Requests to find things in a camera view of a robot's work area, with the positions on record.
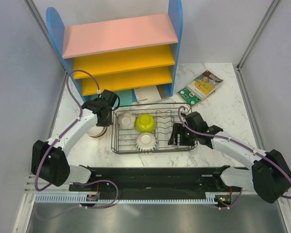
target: white cable tray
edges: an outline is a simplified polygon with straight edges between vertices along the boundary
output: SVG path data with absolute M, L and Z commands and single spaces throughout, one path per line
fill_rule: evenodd
M 97 201 L 87 200 L 87 194 L 37 194 L 37 203 L 97 203 Z M 185 199 L 185 200 L 117 200 L 117 204 L 217 204 L 214 201 L 215 195 L 206 194 L 205 199 Z M 106 204 L 113 200 L 99 200 L 98 203 Z

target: dish rack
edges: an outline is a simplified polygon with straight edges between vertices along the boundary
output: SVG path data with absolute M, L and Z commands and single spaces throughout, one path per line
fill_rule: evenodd
M 137 150 L 136 139 L 140 133 L 135 128 L 132 130 L 120 129 L 118 117 L 124 112 L 130 112 L 136 118 L 144 113 L 154 117 L 156 128 L 152 134 L 155 136 L 158 145 L 156 150 L 152 150 L 151 153 L 193 150 L 197 145 L 196 143 L 194 146 L 168 145 L 174 123 L 180 123 L 178 118 L 178 108 L 180 106 L 185 107 L 186 114 L 192 112 L 191 107 L 185 103 L 153 103 L 119 107 L 117 111 L 113 112 L 111 150 L 116 154 L 148 153 L 147 151 Z

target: black metal base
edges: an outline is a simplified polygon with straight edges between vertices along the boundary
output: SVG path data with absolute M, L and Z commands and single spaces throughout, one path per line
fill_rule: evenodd
M 96 180 L 113 181 L 119 189 L 119 200 L 176 200 L 204 199 L 205 192 L 226 192 L 213 173 L 219 167 L 188 168 L 103 168 L 93 167 L 89 182 Z M 96 185 L 81 187 L 71 185 L 70 191 L 95 192 Z M 107 183 L 99 184 L 101 200 L 115 197 L 115 188 Z

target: gray wall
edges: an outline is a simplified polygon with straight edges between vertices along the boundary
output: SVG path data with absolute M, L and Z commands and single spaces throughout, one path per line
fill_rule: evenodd
M 166 13 L 168 0 L 33 0 L 41 16 L 55 7 L 65 25 Z M 182 0 L 180 63 L 241 59 L 272 0 Z
M 266 148 L 291 168 L 291 0 L 281 1 L 242 73 Z
M 45 140 L 64 81 L 23 0 L 0 0 L 0 233 L 12 231 L 32 145 Z

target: gray floor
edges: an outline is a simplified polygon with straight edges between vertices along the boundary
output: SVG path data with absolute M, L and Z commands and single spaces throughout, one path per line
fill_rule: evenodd
M 51 217 L 75 204 L 35 204 Z M 202 205 L 118 204 L 109 209 L 74 209 L 50 221 L 32 217 L 34 233 L 286 233 L 277 203 L 242 196 L 230 210 Z

